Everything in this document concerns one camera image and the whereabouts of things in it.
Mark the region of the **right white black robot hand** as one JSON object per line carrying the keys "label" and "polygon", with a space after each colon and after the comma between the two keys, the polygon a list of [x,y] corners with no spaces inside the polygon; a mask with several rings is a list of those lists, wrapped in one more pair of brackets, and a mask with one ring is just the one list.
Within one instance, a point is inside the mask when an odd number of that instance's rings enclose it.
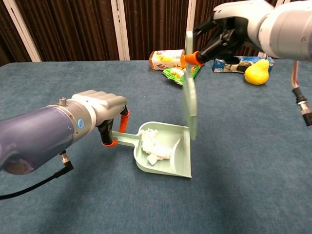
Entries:
{"label": "right white black robot hand", "polygon": [[227,64],[238,64],[236,52],[244,45],[262,50],[258,34],[266,17],[274,7],[265,0],[243,0],[223,3],[193,29],[193,38],[216,29],[206,45],[193,53],[186,53],[185,61],[191,65],[202,65],[210,60],[221,59]]}

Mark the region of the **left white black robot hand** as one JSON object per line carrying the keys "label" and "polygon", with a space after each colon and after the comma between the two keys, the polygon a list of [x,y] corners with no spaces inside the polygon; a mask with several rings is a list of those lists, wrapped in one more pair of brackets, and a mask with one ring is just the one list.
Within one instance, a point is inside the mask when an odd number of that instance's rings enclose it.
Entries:
{"label": "left white black robot hand", "polygon": [[121,115],[119,132],[125,132],[130,115],[127,99],[123,96],[95,90],[76,93],[72,95],[71,99],[93,109],[91,117],[95,119],[94,126],[98,128],[102,145],[110,148],[116,146],[117,140],[113,139],[112,135],[113,122],[117,115]]}

